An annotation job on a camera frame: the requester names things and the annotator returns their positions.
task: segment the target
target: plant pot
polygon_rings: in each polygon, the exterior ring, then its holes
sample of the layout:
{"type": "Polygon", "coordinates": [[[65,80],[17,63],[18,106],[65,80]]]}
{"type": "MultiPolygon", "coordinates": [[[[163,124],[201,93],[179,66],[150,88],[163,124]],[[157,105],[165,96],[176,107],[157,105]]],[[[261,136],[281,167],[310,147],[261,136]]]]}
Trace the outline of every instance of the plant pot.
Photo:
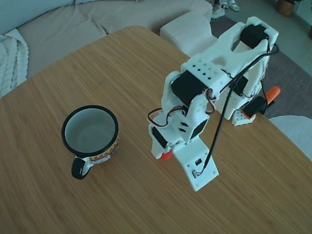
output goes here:
{"type": "Polygon", "coordinates": [[[309,32],[309,38],[311,38],[311,40],[312,40],[312,26],[311,26],[311,29],[310,29],[310,32],[309,32]]]}
{"type": "Polygon", "coordinates": [[[285,16],[290,16],[293,12],[294,4],[286,0],[278,0],[277,11],[285,16]]]}

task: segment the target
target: orange part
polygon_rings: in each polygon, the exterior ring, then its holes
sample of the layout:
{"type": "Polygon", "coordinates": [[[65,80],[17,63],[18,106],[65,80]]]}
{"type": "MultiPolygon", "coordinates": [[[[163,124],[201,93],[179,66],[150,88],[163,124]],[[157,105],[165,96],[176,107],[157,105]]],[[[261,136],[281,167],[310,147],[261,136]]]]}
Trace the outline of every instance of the orange part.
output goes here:
{"type": "Polygon", "coordinates": [[[278,86],[273,86],[265,95],[268,105],[280,94],[281,89],[278,86]]]}
{"type": "Polygon", "coordinates": [[[248,116],[243,110],[242,110],[242,114],[243,114],[247,119],[251,119],[251,118],[253,117],[253,115],[252,115],[252,116],[248,116]]]}
{"type": "Polygon", "coordinates": [[[173,154],[174,153],[172,153],[172,151],[164,153],[164,154],[161,155],[161,159],[165,159],[165,160],[170,159],[173,154]]]}

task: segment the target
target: white 3d-printed robot arm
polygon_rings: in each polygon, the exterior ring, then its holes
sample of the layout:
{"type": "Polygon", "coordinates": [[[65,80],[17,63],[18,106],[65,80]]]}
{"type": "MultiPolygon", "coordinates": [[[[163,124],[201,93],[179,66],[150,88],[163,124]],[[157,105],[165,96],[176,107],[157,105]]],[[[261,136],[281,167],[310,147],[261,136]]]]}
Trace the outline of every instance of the white 3d-printed robot arm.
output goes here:
{"type": "MultiPolygon", "coordinates": [[[[168,152],[173,153],[195,191],[218,175],[212,157],[203,170],[209,149],[199,135],[209,120],[207,103],[222,112],[234,77],[258,56],[272,50],[277,36],[273,28],[251,17],[246,24],[235,24],[212,47],[182,64],[181,72],[175,71],[166,77],[161,99],[163,111],[153,121],[163,124],[168,120],[168,124],[159,127],[150,122],[152,154],[159,159],[168,152]],[[236,41],[239,43],[232,50],[236,41]]],[[[249,68],[241,83],[234,84],[236,89],[229,97],[226,119],[230,119],[234,111],[238,116],[240,108],[259,93],[268,61],[269,57],[262,58],[249,68]]]]}

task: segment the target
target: wooden table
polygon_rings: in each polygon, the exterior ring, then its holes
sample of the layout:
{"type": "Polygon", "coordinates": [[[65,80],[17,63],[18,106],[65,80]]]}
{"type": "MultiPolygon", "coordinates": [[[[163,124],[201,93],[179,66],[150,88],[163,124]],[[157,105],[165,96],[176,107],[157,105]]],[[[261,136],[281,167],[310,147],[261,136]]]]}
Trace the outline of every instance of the wooden table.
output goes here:
{"type": "MultiPolygon", "coordinates": [[[[0,233],[307,234],[312,163],[264,116],[225,121],[214,152],[220,176],[193,192],[180,166],[155,160],[146,115],[166,76],[188,57],[142,27],[63,58],[0,99],[0,233]],[[60,137],[74,109],[111,109],[120,148],[84,180],[60,137]]],[[[213,114],[202,138],[211,144],[213,114]]]]}

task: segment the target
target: wire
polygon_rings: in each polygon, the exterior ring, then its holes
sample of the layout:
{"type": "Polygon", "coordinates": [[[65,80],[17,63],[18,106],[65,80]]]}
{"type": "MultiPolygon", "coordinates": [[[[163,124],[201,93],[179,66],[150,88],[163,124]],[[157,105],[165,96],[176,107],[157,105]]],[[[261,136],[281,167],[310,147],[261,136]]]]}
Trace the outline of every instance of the wire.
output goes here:
{"type": "Polygon", "coordinates": [[[253,91],[253,94],[251,94],[250,96],[247,96],[246,94],[242,93],[242,95],[244,95],[246,98],[252,98],[254,96],[255,91],[253,91]]]}
{"type": "Polygon", "coordinates": [[[260,81],[261,82],[261,87],[262,87],[262,92],[263,92],[263,95],[264,95],[264,99],[265,99],[265,108],[264,110],[262,111],[262,113],[264,114],[265,111],[267,110],[268,108],[268,99],[267,99],[267,96],[265,95],[265,90],[264,90],[264,87],[263,87],[263,83],[262,83],[262,80],[260,81]]]}
{"type": "Polygon", "coordinates": [[[177,111],[177,110],[182,110],[183,114],[185,115],[185,111],[184,111],[184,108],[183,108],[182,106],[175,106],[175,107],[173,107],[173,108],[167,113],[167,116],[166,116],[166,123],[165,123],[164,125],[160,125],[160,124],[156,123],[155,121],[153,121],[153,120],[151,119],[151,115],[154,114],[154,113],[163,111],[162,108],[154,109],[154,110],[152,110],[150,113],[148,113],[148,115],[147,115],[147,120],[148,120],[148,122],[149,122],[151,125],[154,125],[154,126],[156,126],[156,127],[158,127],[158,128],[164,128],[164,127],[167,127],[168,124],[169,124],[168,119],[169,119],[170,114],[171,114],[173,111],[177,111]]]}
{"type": "Polygon", "coordinates": [[[206,89],[205,91],[205,98],[208,100],[208,102],[210,103],[210,105],[213,107],[212,110],[207,110],[206,114],[211,115],[213,112],[215,112],[215,104],[214,104],[214,98],[210,97],[210,94],[212,94],[213,90],[212,89],[206,89]]]}
{"type": "Polygon", "coordinates": [[[274,46],[276,47],[276,50],[274,52],[269,52],[269,53],[265,53],[265,54],[261,54],[259,55],[255,60],[253,60],[248,66],[246,66],[243,70],[241,70],[235,77],[234,79],[232,79],[222,90],[224,90],[226,87],[230,86],[232,83],[234,83],[235,85],[232,85],[230,87],[230,90],[229,90],[229,94],[224,102],[224,106],[223,106],[223,109],[222,109],[222,113],[221,113],[221,118],[219,120],[219,124],[216,128],[216,131],[215,131],[215,134],[214,134],[214,139],[213,139],[213,142],[211,144],[211,148],[210,148],[210,151],[205,159],[205,162],[204,162],[204,166],[203,166],[203,169],[201,172],[196,172],[196,174],[198,176],[200,176],[203,171],[206,169],[207,165],[208,165],[208,162],[209,162],[209,159],[211,157],[211,154],[215,148],[215,144],[216,144],[216,141],[218,139],[218,136],[219,136],[219,132],[220,132],[220,129],[221,129],[221,126],[222,126],[222,122],[223,122],[223,119],[224,119],[224,115],[225,115],[225,112],[226,112],[226,108],[229,104],[229,101],[230,101],[230,97],[231,97],[231,94],[232,94],[232,91],[234,89],[234,87],[237,85],[237,83],[239,82],[239,80],[243,77],[243,75],[252,67],[254,66],[255,64],[257,64],[257,62],[259,62],[262,58],[266,57],[266,56],[271,56],[271,55],[274,55],[276,54],[278,51],[279,51],[279,48],[276,44],[274,44],[274,46]]]}
{"type": "Polygon", "coordinates": [[[231,73],[229,73],[229,72],[227,72],[227,71],[225,71],[225,70],[223,70],[223,69],[221,69],[221,71],[222,71],[222,72],[225,72],[231,79],[234,79],[234,78],[231,76],[231,73]]]}

